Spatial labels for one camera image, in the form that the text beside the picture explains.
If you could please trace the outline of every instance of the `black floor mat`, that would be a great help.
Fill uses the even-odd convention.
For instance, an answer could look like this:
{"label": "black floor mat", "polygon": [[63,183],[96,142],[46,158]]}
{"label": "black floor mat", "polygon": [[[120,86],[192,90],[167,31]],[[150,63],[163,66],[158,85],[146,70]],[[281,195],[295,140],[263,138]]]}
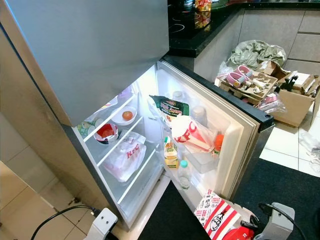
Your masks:
{"label": "black floor mat", "polygon": [[[320,239],[320,178],[260,159],[254,172],[236,193],[233,202],[250,209],[263,222],[268,217],[258,203],[273,202],[287,205],[295,210],[295,222],[308,240]],[[301,240],[296,228],[288,240]]]}
{"label": "black floor mat", "polygon": [[175,185],[170,181],[139,240],[209,240]]}

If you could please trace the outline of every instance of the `green fabric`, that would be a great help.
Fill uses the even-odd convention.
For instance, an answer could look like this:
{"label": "green fabric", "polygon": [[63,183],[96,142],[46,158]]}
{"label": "green fabric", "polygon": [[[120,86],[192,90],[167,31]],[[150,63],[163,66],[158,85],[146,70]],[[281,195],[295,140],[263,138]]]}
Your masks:
{"label": "green fabric", "polygon": [[259,63],[268,60],[272,60],[282,67],[286,59],[287,55],[282,47],[269,45],[264,41],[249,40],[243,41],[235,47],[227,65],[234,69],[239,65],[246,65],[248,68],[256,70]]}

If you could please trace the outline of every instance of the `bowl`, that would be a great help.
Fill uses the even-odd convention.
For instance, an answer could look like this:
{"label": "bowl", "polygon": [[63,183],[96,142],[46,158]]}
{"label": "bowl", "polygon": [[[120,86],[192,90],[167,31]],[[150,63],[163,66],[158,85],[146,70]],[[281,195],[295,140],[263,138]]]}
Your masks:
{"label": "bowl", "polygon": [[112,123],[107,123],[96,131],[93,136],[101,144],[110,144],[115,142],[119,136],[118,127]]}
{"label": "bowl", "polygon": [[[133,114],[133,118],[131,118],[129,121],[124,120],[124,118],[122,117],[122,114],[126,111],[130,111]],[[137,116],[137,110],[133,106],[125,106],[116,115],[114,115],[113,118],[111,118],[111,120],[119,126],[126,126],[133,123],[136,116]]]}

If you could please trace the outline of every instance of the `red and white striped box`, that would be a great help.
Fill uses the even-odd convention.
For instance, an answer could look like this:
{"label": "red and white striped box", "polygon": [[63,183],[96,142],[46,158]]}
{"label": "red and white striped box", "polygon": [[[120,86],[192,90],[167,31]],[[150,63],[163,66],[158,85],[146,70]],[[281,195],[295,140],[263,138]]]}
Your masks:
{"label": "red and white striped box", "polygon": [[200,201],[194,215],[212,240],[222,240],[241,216],[211,189]]}

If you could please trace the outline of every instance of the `pink slipper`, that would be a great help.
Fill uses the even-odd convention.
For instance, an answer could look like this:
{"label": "pink slipper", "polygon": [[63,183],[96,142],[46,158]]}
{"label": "pink slipper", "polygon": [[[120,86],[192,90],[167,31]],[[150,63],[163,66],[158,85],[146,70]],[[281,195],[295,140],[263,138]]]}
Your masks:
{"label": "pink slipper", "polygon": [[248,80],[249,77],[251,77],[253,75],[253,72],[248,67],[246,67],[244,65],[238,66],[234,72],[237,74],[246,76],[246,81]]}
{"label": "pink slipper", "polygon": [[232,71],[226,76],[226,80],[234,87],[240,88],[241,84],[246,81],[246,76]]}

